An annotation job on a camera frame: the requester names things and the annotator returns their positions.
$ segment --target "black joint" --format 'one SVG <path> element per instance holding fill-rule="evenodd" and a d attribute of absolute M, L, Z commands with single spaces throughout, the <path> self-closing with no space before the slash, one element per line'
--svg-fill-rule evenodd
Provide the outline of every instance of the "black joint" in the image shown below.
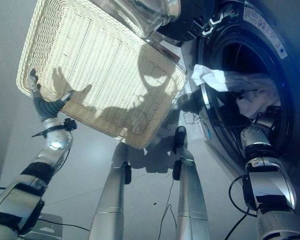
<path fill-rule="evenodd" d="M 73 130 L 77 129 L 77 123 L 76 123 L 75 120 L 71 120 L 70 118 L 66 118 L 64 120 L 64 128 L 68 132 L 73 131 Z"/>
<path fill-rule="evenodd" d="M 256 211 L 257 206 L 255 202 L 255 196 L 252 189 L 250 177 L 248 174 L 242 176 L 242 191 L 245 204 L 252 210 Z"/>
<path fill-rule="evenodd" d="M 131 178 L 132 178 L 132 171 L 131 171 L 131 165 L 125 164 L 125 181 L 124 184 L 128 185 L 131 183 Z"/>
<path fill-rule="evenodd" d="M 37 177 L 48 185 L 54 173 L 54 168 L 49 164 L 44 162 L 33 162 L 27 166 L 21 174 Z"/>
<path fill-rule="evenodd" d="M 271 157 L 276 158 L 276 152 L 271 145 L 265 144 L 252 144 L 244 149 L 244 156 L 246 160 L 251 160 L 259 157 Z"/>
<path fill-rule="evenodd" d="M 42 188 L 42 189 L 36 189 L 32 186 L 29 185 L 25 185 L 23 183 L 18 183 L 17 185 L 14 186 L 13 189 L 19 189 L 21 191 L 27 192 L 29 194 L 33 194 L 39 197 L 42 197 L 45 193 L 46 188 Z"/>
<path fill-rule="evenodd" d="M 0 212 L 0 225 L 10 228 L 12 231 L 20 232 L 18 224 L 22 220 L 21 217 Z"/>
<path fill-rule="evenodd" d="M 174 162 L 173 170 L 172 170 L 172 178 L 176 181 L 180 180 L 180 173 L 181 173 L 181 165 L 182 161 L 177 160 Z"/>

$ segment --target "washing machine drum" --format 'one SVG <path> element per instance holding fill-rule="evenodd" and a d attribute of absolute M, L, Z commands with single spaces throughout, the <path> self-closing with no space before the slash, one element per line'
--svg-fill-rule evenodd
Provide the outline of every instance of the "washing machine drum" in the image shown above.
<path fill-rule="evenodd" d="M 288 171 L 300 181 L 300 1 L 218 2 L 212 32 L 198 41 L 198 63 L 211 69 L 264 73 L 274 80 L 281 107 L 271 143 Z M 240 115 L 238 96 L 205 86 L 209 123 L 227 153 L 240 158 L 240 132 L 249 119 Z"/>

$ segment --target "washing machine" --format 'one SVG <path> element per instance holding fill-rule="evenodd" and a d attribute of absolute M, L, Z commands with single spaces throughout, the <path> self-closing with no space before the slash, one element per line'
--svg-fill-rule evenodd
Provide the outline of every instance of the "washing machine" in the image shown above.
<path fill-rule="evenodd" d="M 292 179 L 300 203 L 300 0 L 204 2 L 210 4 L 209 11 L 214 11 L 210 23 L 201 25 L 203 34 L 183 46 L 182 50 L 194 56 L 188 70 L 200 64 L 210 69 L 263 73 L 273 79 L 281 106 L 270 106 L 266 111 L 271 124 L 275 123 L 270 143 Z M 192 30 L 178 40 L 194 37 L 193 29 L 200 24 L 198 18 L 193 19 Z M 169 36 L 170 32 L 178 32 L 173 27 L 169 23 L 159 32 L 176 39 Z M 243 172 L 246 160 L 240 133 L 252 120 L 240 114 L 238 96 L 218 92 L 207 84 L 194 90 L 199 92 L 195 99 L 206 143 L 238 172 Z"/>

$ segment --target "gray floor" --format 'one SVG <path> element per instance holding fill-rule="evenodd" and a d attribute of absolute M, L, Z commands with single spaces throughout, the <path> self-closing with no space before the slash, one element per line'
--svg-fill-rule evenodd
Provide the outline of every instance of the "gray floor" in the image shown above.
<path fill-rule="evenodd" d="M 41 131 L 32 100 L 16 87 L 19 59 L 35 7 L 35 0 L 0 0 L 0 186 L 7 186 L 42 148 L 45 141 L 31 135 Z M 189 85 L 184 93 L 189 93 Z M 125 187 L 124 211 L 126 240 L 158 238 L 160 221 L 172 183 L 170 152 L 177 125 L 188 130 L 188 147 L 195 157 L 209 217 L 210 238 L 221 240 L 242 216 L 229 201 L 228 187 L 236 177 L 206 146 L 201 126 L 192 115 L 173 113 L 163 123 L 146 150 L 129 149 L 132 182 Z M 66 224 L 89 228 L 118 142 L 78 123 L 69 158 L 52 179 L 43 199 L 42 212 Z M 177 214 L 179 182 L 173 183 L 170 203 Z M 241 186 L 233 188 L 233 198 L 245 208 Z M 37 229 L 44 230 L 40 224 Z M 87 239 L 88 233 L 64 226 L 62 239 Z M 175 227 L 168 212 L 161 239 L 174 238 Z M 256 220 L 247 217 L 230 239 L 256 239 Z"/>

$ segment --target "white towel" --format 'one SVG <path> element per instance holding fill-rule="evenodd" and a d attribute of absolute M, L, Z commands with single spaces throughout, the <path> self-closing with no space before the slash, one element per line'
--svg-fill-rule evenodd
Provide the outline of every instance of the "white towel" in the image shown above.
<path fill-rule="evenodd" d="M 242 93 L 243 98 L 237 98 L 236 103 L 240 113 L 250 119 L 268 106 L 281 106 L 274 81 L 263 73 L 213 70 L 196 64 L 191 78 L 197 86 L 206 83 L 218 92 Z"/>

